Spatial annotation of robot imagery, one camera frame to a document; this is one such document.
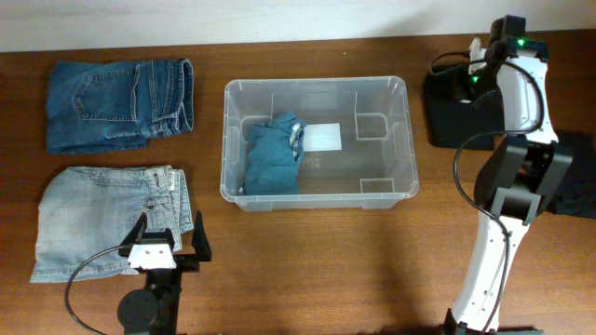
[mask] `plastic storage container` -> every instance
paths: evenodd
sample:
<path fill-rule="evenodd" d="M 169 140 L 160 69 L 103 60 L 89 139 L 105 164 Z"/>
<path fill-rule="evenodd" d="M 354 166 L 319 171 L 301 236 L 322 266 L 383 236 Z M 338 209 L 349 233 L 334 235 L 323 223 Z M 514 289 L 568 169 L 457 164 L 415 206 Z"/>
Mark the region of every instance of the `plastic storage container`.
<path fill-rule="evenodd" d="M 225 88 L 221 193 L 243 210 L 391 208 L 418 192 L 408 96 L 396 76 L 234 80 Z M 250 125 L 294 111 L 339 123 L 342 150 L 308 152 L 296 195 L 239 195 Z"/>

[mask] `white card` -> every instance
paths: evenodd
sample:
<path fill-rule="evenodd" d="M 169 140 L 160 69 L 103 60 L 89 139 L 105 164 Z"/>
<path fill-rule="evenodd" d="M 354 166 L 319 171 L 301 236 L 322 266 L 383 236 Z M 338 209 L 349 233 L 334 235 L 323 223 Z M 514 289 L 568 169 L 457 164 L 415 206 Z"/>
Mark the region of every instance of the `white card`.
<path fill-rule="evenodd" d="M 306 126 L 304 147 L 305 152 L 342 150 L 339 124 Z"/>

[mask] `denim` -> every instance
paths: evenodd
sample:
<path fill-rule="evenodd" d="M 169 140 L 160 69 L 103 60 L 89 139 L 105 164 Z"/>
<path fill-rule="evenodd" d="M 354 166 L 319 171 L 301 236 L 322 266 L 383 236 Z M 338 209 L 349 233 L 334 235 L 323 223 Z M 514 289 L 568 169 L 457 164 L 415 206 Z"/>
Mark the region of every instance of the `denim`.
<path fill-rule="evenodd" d="M 294 112 L 251 126 L 244 195 L 299 194 L 306 122 Z"/>
<path fill-rule="evenodd" d="M 90 256 L 120 245 L 142 213 L 147 230 L 170 228 L 174 250 L 193 229 L 186 180 L 171 167 L 69 167 L 52 180 L 39 204 L 32 283 L 68 280 Z M 86 266 L 76 280 L 133 275 L 111 252 Z"/>
<path fill-rule="evenodd" d="M 190 60 L 59 60 L 49 77 L 47 151 L 100 154 L 193 129 Z"/>

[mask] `wooden table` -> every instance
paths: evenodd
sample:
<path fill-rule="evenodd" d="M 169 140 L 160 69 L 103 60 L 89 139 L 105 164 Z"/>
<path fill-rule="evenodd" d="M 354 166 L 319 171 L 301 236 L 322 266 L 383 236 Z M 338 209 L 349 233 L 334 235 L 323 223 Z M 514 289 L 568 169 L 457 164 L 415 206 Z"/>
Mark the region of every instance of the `wooden table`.
<path fill-rule="evenodd" d="M 596 32 L 537 33 L 549 44 L 550 117 L 557 129 L 596 129 Z M 435 327 L 464 284 L 478 214 L 455 190 L 454 150 L 428 140 L 421 102 L 429 62 L 471 35 L 346 41 L 138 47 L 0 54 L 0 332 L 85 333 L 64 310 L 64 284 L 29 284 L 37 205 L 69 166 L 183 168 L 203 212 L 213 262 L 185 275 L 179 332 L 355 334 Z M 189 58 L 195 129 L 145 149 L 98 155 L 45 151 L 47 77 L 56 60 Z M 224 87 L 237 78 L 397 75 L 407 84 L 420 192 L 389 210 L 242 212 L 219 192 Z M 471 190 L 489 153 L 465 153 Z M 191 251 L 186 236 L 186 251 Z M 551 334 L 596 334 L 596 221 L 543 214 L 513 263 L 500 321 Z M 108 333 L 120 299 L 143 276 L 76 283 L 74 309 Z"/>

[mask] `light blue jeans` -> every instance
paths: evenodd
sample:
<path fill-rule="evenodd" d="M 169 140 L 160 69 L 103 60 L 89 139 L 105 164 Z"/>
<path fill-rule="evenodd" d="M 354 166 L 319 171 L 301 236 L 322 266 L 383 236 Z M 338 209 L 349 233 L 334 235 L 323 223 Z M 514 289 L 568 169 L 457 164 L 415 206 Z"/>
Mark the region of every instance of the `light blue jeans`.
<path fill-rule="evenodd" d="M 186 180 L 171 167 L 69 167 L 47 187 L 39 204 L 32 283 L 68 280 L 83 261 L 118 246 L 145 212 L 148 230 L 170 228 L 174 250 L 193 229 Z M 112 252 L 86 266 L 76 280 L 136 274 Z"/>

